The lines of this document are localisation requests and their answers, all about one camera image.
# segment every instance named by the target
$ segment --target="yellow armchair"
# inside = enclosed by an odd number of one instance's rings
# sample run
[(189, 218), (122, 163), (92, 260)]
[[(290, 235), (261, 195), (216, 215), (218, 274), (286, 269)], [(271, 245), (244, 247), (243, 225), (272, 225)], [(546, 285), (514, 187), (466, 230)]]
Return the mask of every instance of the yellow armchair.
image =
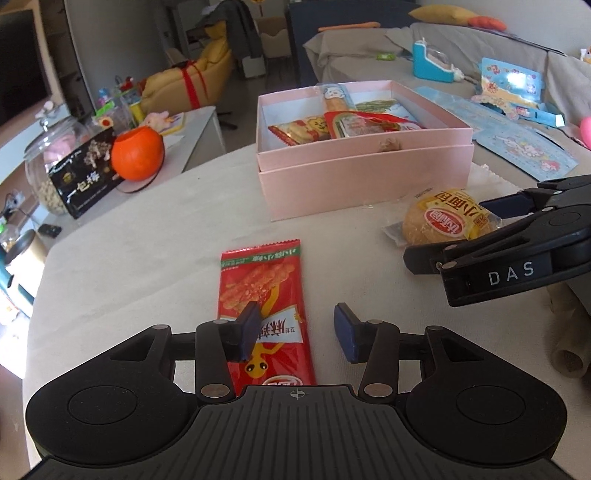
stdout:
[[(226, 38), (226, 22), (219, 21), (205, 32), (212, 41), (205, 47), (199, 59), (183, 69), (172, 68), (152, 75), (142, 93), (142, 110), (169, 111), (170, 115), (188, 112), (195, 108), (215, 105), (220, 99), (234, 68), (234, 59)], [(191, 99), (191, 87), (196, 94)]]

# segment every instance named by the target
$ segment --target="pink box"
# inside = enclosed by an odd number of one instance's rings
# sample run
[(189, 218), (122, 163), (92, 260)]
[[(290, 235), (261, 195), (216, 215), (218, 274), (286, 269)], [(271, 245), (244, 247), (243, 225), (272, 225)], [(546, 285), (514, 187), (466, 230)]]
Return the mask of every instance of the pink box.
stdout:
[[(356, 103), (398, 100), (426, 129), (326, 140), (288, 147), (269, 125), (323, 113), (315, 87), (262, 95), (256, 151), (272, 220), (396, 200), (425, 187), (464, 188), (474, 153), (472, 128), (393, 81), (345, 84)], [(377, 153), (388, 138), (402, 150)]]

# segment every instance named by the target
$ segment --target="television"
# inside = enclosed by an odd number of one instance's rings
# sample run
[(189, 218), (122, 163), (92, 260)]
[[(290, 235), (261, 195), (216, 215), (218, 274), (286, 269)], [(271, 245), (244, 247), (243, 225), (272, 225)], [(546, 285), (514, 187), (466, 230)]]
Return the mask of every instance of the television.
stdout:
[(50, 96), (33, 11), (1, 14), (0, 127)]

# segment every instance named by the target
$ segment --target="teal tape dispenser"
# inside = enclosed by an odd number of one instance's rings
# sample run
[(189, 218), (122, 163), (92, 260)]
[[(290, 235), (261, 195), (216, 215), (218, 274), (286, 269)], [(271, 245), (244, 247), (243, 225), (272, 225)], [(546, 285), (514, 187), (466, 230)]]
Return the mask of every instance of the teal tape dispenser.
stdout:
[(462, 71), (449, 62), (447, 55), (427, 44), (425, 39), (414, 43), (413, 62), (413, 73), (417, 78), (447, 83), (464, 79)]

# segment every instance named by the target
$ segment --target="orange bowl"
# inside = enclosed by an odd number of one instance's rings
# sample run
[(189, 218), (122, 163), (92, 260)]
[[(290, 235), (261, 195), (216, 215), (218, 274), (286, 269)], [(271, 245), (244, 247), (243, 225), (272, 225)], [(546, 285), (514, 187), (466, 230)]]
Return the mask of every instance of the orange bowl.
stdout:
[(158, 171), (163, 161), (164, 140), (150, 127), (139, 127), (118, 136), (111, 152), (113, 168), (125, 180), (146, 180)]

